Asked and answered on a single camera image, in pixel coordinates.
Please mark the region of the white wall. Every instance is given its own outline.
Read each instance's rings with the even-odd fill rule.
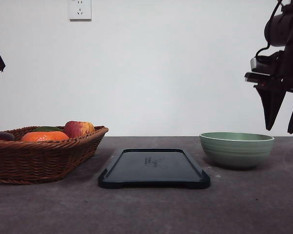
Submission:
[[[269,132],[244,81],[275,4],[93,0],[92,22],[70,22],[67,0],[0,0],[0,130],[83,120],[107,136],[290,136],[293,95]]]

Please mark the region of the plastic tray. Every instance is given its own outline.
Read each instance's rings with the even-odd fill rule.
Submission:
[[[108,189],[125,186],[203,189],[210,186],[210,177],[182,149],[123,149],[101,173],[98,184]]]

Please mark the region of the orange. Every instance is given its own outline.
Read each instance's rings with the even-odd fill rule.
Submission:
[[[47,140],[68,140],[69,137],[63,132],[31,132],[26,133],[21,141],[47,141]]]

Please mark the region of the ceramic bowl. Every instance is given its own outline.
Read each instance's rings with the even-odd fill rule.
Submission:
[[[239,169],[255,167],[272,151],[274,137],[250,133],[203,133],[205,154],[215,163]]]

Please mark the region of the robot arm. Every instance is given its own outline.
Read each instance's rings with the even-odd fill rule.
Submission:
[[[265,27],[267,47],[259,50],[251,59],[251,70],[245,74],[246,81],[257,83],[265,114],[266,129],[270,130],[279,112],[286,92],[293,93],[293,0],[282,6],[282,14],[274,16],[282,0],[278,1]],[[272,46],[285,46],[270,56],[258,54]],[[293,112],[288,126],[293,133]]]

